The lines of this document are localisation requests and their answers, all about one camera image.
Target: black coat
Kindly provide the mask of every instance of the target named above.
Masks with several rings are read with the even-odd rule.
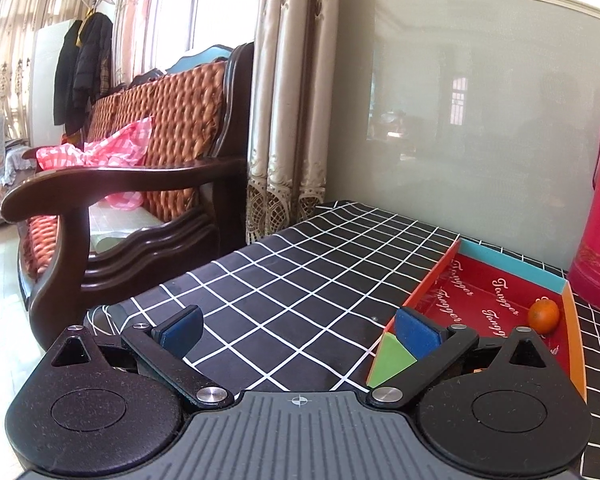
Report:
[[[64,43],[60,49],[56,79],[54,81],[54,124],[65,124],[74,117],[74,74],[75,62],[78,59],[78,31],[82,20],[73,22],[64,35]]]
[[[101,77],[109,77],[113,23],[100,12],[87,18],[80,31],[82,46],[78,50],[74,76],[74,108],[86,110],[100,97]],[[103,66],[107,73],[101,74]]]

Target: tiled floor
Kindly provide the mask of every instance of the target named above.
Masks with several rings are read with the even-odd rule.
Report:
[[[0,227],[0,480],[13,480],[22,472],[4,434],[4,414],[42,357],[18,290],[17,247],[16,227]]]

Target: black and white checkered tablecloth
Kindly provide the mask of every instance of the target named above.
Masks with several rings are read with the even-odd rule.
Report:
[[[97,311],[88,320],[97,333],[117,333],[138,321],[159,324],[198,304],[205,331],[185,361],[232,392],[366,391],[382,329],[457,237],[361,203],[335,202],[261,242],[99,308],[104,327],[93,323]],[[578,297],[576,306],[593,414],[580,473],[600,480],[600,312]]]

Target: woven cushion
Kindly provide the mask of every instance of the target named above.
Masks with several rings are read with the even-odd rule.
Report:
[[[29,219],[28,240],[25,241],[27,273],[37,278],[51,264],[58,237],[58,217],[34,216]]]
[[[180,166],[208,153],[222,120],[225,66],[224,61],[206,63],[149,83],[155,104],[147,166]],[[144,207],[168,222],[193,202],[193,189],[157,191],[146,193]]]
[[[98,99],[91,109],[91,122],[86,142],[96,142],[115,132],[113,121],[118,109],[120,94],[113,94]]]
[[[153,115],[155,82],[144,83],[120,92],[116,116],[111,125],[114,132],[126,124]]]

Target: wooden armrest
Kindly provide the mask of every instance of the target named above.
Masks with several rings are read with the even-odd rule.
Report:
[[[8,192],[0,212],[7,222],[21,222],[87,208],[113,193],[188,189],[245,174],[246,169],[244,156],[226,156],[201,158],[174,168],[80,166],[43,171]]]
[[[40,148],[54,148],[54,146],[38,146],[37,148],[29,148],[22,153],[22,158],[36,158],[36,153]]]

